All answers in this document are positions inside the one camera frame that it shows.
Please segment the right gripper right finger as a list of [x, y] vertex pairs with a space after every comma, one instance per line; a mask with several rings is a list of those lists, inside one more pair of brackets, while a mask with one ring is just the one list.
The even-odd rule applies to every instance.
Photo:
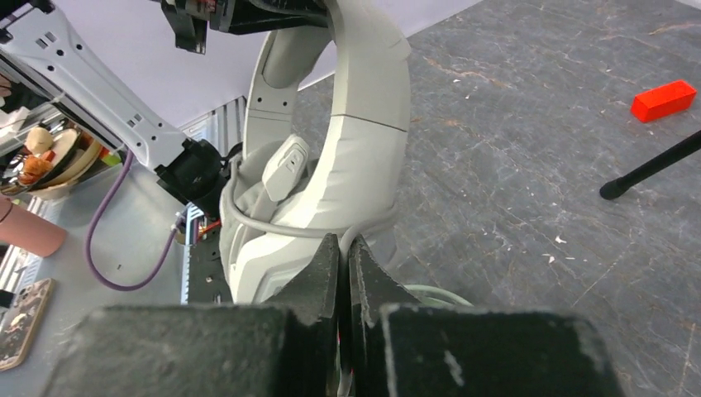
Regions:
[[374, 258], [349, 250], [359, 396], [620, 396], [597, 329], [574, 313], [421, 304]]

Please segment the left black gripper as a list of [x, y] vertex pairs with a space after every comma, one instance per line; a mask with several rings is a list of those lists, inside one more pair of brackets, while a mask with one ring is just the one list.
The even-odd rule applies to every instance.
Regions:
[[327, 8], [313, 0], [160, 0], [178, 49], [204, 55], [209, 23], [214, 30], [246, 35], [299, 26], [328, 27]]

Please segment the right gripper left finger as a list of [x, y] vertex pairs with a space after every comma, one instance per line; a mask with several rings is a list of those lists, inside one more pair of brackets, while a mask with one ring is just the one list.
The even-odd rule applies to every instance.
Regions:
[[46, 396], [333, 396], [337, 237], [262, 304], [112, 306], [75, 328]]

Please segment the white grey headphones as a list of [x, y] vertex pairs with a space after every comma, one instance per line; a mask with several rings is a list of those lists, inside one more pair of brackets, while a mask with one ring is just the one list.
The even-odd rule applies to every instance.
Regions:
[[[328, 1], [326, 28], [272, 31], [251, 80], [243, 149], [222, 191], [219, 249], [232, 300], [278, 292], [321, 239], [390, 227], [410, 124], [409, 44], [371, 1]], [[292, 133], [300, 83], [336, 46], [333, 102], [317, 159]]]

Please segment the green headphones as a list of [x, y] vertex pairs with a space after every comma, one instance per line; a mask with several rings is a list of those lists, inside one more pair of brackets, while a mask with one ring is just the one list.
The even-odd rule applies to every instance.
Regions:
[[437, 307], [473, 307], [467, 299], [449, 290], [431, 285], [404, 285], [404, 288], [420, 302]]

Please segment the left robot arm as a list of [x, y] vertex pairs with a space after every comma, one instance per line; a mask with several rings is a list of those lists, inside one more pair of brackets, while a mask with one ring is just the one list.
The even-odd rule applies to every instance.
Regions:
[[[208, 30], [233, 35], [300, 26], [326, 28], [320, 1], [163, 1], [161, 11], [181, 50], [202, 54]], [[226, 183], [215, 147], [195, 141], [140, 100], [89, 48], [52, 1], [3, 1], [1, 48], [32, 67], [127, 146], [181, 203], [219, 216]]]

